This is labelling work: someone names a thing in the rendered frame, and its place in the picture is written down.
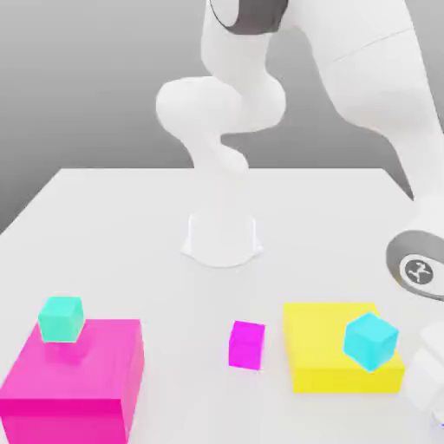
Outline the large pink box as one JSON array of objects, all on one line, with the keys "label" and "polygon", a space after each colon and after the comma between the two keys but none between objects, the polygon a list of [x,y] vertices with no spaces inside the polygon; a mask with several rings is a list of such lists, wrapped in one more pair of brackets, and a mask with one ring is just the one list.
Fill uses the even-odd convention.
[{"label": "large pink box", "polygon": [[0,387],[8,444],[127,444],[143,369],[137,319],[89,319],[74,343],[34,328]]}]

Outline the small magenta cube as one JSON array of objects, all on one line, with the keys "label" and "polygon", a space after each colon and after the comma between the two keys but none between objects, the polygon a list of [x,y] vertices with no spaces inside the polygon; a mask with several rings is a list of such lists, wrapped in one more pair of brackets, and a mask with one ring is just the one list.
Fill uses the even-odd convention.
[{"label": "small magenta cube", "polygon": [[264,347],[265,325],[235,321],[229,340],[229,365],[260,370]]}]

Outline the small teal cube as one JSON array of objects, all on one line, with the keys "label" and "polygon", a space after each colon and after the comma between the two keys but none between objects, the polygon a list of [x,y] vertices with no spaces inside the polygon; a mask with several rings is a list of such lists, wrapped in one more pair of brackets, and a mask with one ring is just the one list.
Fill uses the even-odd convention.
[{"label": "small teal cube", "polygon": [[38,325],[45,343],[75,343],[84,322],[79,297],[49,297],[38,315]]}]

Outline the small cyan cube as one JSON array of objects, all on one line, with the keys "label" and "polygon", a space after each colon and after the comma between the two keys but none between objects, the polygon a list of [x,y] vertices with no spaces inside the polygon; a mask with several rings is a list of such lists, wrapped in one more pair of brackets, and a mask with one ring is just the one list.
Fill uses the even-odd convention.
[{"label": "small cyan cube", "polygon": [[346,325],[343,353],[368,372],[374,372],[394,355],[399,330],[372,312]]}]

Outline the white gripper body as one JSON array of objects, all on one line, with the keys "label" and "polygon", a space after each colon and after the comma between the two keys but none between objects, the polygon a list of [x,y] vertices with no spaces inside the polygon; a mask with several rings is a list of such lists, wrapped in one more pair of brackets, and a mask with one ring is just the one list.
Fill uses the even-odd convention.
[{"label": "white gripper body", "polygon": [[426,409],[444,386],[444,364],[419,349],[404,376],[404,394],[419,410]]}]

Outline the large yellow box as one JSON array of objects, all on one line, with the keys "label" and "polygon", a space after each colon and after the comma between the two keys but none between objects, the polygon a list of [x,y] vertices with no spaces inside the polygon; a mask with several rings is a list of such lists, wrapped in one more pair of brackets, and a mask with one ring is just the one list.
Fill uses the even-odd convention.
[{"label": "large yellow box", "polygon": [[368,372],[343,353],[346,325],[372,312],[371,303],[286,303],[284,345],[293,391],[302,394],[394,394],[400,391],[405,366],[393,357]]}]

